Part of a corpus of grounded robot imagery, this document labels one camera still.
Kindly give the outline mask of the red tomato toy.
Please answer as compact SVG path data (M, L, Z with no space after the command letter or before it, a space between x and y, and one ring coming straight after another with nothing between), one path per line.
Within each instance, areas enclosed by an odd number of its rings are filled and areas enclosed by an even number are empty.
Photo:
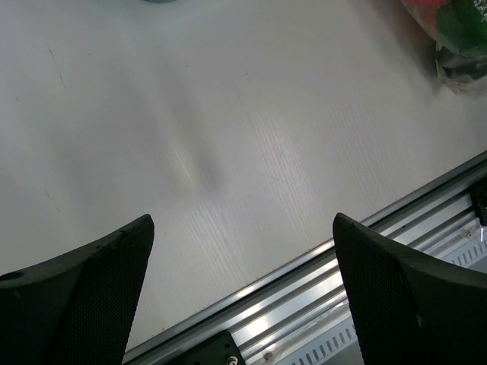
M438 10L450 3L450 0L404 0L403 4L408 12L423 28L437 26L436 14Z

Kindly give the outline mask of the green lime toy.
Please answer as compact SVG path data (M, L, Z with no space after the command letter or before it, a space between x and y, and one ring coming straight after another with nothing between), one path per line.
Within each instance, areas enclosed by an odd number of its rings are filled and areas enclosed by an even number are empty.
M486 54L486 1L451 1L437 14L438 42L467 58Z

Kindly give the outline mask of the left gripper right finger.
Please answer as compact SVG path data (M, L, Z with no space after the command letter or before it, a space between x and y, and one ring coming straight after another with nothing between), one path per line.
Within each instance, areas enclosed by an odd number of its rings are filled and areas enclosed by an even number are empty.
M338 213L336 256L366 364L484 364L486 275Z

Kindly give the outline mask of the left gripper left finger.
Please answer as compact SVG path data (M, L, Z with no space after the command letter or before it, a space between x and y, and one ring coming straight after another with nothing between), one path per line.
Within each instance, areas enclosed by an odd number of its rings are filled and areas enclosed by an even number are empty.
M154 242L133 222L1 276L3 364L121 364Z

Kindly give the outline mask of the clear zip top bag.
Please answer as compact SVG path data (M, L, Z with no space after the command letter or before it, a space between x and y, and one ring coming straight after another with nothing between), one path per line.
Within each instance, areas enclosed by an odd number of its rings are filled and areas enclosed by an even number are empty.
M404 7L436 42L438 78L455 94L486 95L486 2L404 1Z

